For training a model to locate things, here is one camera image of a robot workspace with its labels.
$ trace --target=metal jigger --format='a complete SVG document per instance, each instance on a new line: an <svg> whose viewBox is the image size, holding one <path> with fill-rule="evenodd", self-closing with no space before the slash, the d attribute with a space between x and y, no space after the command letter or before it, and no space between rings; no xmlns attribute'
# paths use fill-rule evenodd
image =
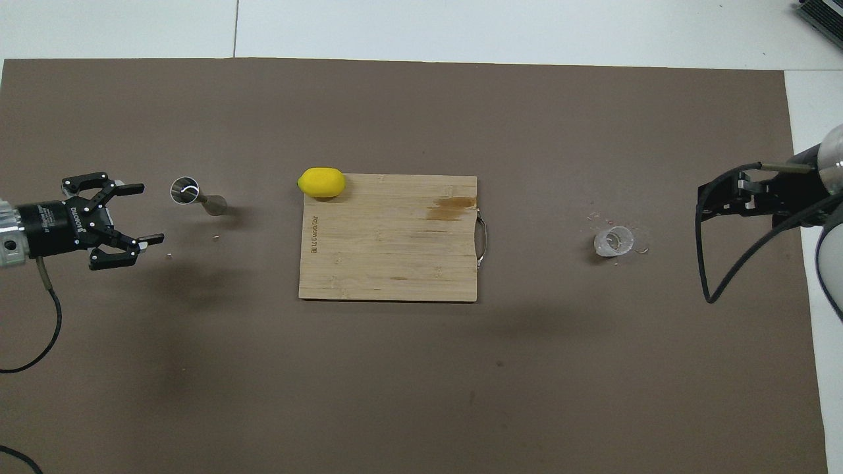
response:
<svg viewBox="0 0 843 474"><path fill-rule="evenodd" d="M199 202L205 211L212 216L221 216L225 214L228 203L222 196L211 195L205 196L199 191L199 183L189 176L182 176L178 180L173 181L170 187L169 194L173 197L176 204L193 204Z"/></svg>

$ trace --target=black cable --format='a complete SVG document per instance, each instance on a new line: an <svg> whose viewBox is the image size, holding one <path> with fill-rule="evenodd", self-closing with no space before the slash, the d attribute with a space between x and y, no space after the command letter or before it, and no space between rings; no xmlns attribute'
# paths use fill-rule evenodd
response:
<svg viewBox="0 0 843 474"><path fill-rule="evenodd" d="M729 170L726 173L718 176L714 181L709 183L706 186L706 189L703 190L702 194L700 194L700 198L696 203L696 214L694 219L695 225L695 236L696 236L696 258L697 263L699 264L700 268L700 281L702 283L702 294L705 296L706 301L708 303L714 303L717 299L720 298L720 295L723 293L723 290L726 289L726 286L729 285L729 282L732 281L732 278L738 273L738 270L744 266L744 263L749 260L755 252L757 252L764 244L772 240L781 232L792 228L793 226L799 224L805 218L813 216L818 211L822 210L825 207L833 205L835 203L843 202L843 193L841 194L834 194L828 196L820 201L815 202L811 206L804 208L803 210L799 211L798 213L793 214L791 217L785 219L776 227L770 230L770 232L766 233L763 237L758 239L752 246L750 246L743 255L738 258L738 260L732 265L732 268L729 268L729 271L726 273L726 276L723 277L723 280L720 284L717 285L717 288L714 290L714 294L709 293L708 289L708 278L706 277L706 263L702 255L702 211L705 205L706 200L711 195L711 191L714 187L724 180L728 179L732 175L739 173L741 171L746 170L758 170L761 168L761 163L752 163L752 164L745 164L743 166L739 166L733 170Z"/></svg>
<svg viewBox="0 0 843 474"><path fill-rule="evenodd" d="M26 365L21 365L16 369L0 369L0 374L17 374L18 372L23 372L24 370L32 367L33 365L39 363L44 356L50 352L52 349L53 344L56 343L56 339L58 339L58 333L62 330L62 304L58 301L58 296L56 296L56 292L53 291L52 283L50 283L50 276L47 275L47 269L44 267L44 260L41 257L35 258L36 263L38 264L38 273L41 275L41 281L44 283L44 288L47 290L47 293L50 294L50 297L53 299L53 303L56 305L56 329L53 331L53 337L50 342L47 344L47 347L38 354L38 357L32 359Z"/></svg>
<svg viewBox="0 0 843 474"><path fill-rule="evenodd" d="M38 467L37 464L35 464L35 461L33 461L32 458L25 455L24 453L13 450L12 448L9 448L7 446L3 446L2 444L0 444L0 453L6 453L7 455L11 455L20 459L21 461L25 462L26 465L29 466L32 469L32 472L34 472L35 474L44 474L41 468Z"/></svg>

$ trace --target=bamboo cutting board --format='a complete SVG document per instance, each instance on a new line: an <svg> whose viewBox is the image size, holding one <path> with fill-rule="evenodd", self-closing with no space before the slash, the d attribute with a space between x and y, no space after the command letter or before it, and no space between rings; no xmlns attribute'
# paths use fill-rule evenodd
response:
<svg viewBox="0 0 843 474"><path fill-rule="evenodd" d="M476 176L345 177L304 197L299 298L477 300Z"/></svg>

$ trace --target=stain on cutting board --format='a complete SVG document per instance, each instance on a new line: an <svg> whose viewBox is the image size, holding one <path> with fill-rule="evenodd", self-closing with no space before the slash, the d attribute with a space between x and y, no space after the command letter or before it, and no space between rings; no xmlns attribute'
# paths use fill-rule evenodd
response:
<svg viewBox="0 0 843 474"><path fill-rule="evenodd" d="M427 220L459 220L459 216L466 212L474 212L477 205L475 197L457 196L436 200L436 207L429 207Z"/></svg>

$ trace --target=robotic arm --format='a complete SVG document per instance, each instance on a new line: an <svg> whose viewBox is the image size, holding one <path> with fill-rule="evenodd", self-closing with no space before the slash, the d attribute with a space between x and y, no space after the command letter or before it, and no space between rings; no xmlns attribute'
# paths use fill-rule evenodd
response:
<svg viewBox="0 0 843 474"><path fill-rule="evenodd" d="M745 171L777 171L778 175L752 181ZM772 216L772 230L749 247L714 292L708 288L702 251L701 224L717 216ZM843 125L823 141L786 163L750 163L739 166L697 190L695 233L702 293L714 303L741 266L780 232L796 227L821 226L815 256L817 275L832 308L843 320Z"/></svg>
<svg viewBox="0 0 843 474"><path fill-rule="evenodd" d="M98 189L86 199L82 191ZM24 264L36 258L92 249L91 270L130 267L148 246L164 242L163 234L132 238L114 229L105 205L115 196L143 192L143 184L126 185L103 172L72 176L62 180L67 200L36 202L13 207L0 200L0 267ZM106 253L100 246L117 249Z"/></svg>

